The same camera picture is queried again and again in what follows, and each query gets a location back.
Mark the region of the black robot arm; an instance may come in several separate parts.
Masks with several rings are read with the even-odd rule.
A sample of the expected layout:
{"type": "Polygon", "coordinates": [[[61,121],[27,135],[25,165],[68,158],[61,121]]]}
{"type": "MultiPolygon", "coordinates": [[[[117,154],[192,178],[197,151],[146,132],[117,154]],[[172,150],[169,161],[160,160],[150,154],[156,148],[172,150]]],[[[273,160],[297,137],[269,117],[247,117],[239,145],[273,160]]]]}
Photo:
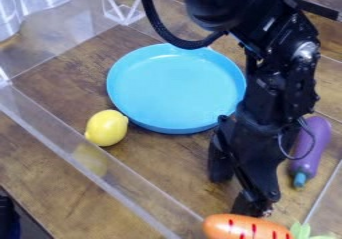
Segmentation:
{"type": "Polygon", "coordinates": [[[212,182],[241,185],[231,212],[261,217],[280,199],[276,168],[319,100],[317,31],[292,0],[184,2],[193,22],[232,34],[244,48],[245,93],[233,114],[217,118],[206,169],[212,182]]]}

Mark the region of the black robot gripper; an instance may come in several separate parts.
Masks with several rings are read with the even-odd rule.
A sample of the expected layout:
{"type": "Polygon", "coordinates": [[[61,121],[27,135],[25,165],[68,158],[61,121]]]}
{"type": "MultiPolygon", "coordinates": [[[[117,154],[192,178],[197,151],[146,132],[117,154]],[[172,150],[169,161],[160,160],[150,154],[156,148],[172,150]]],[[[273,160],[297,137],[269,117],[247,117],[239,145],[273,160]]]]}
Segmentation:
{"type": "Polygon", "coordinates": [[[276,169],[285,159],[299,132],[299,123],[260,125],[245,116],[217,117],[208,146],[206,174],[212,183],[236,175],[243,188],[231,213],[267,217],[280,199],[276,169]]]}

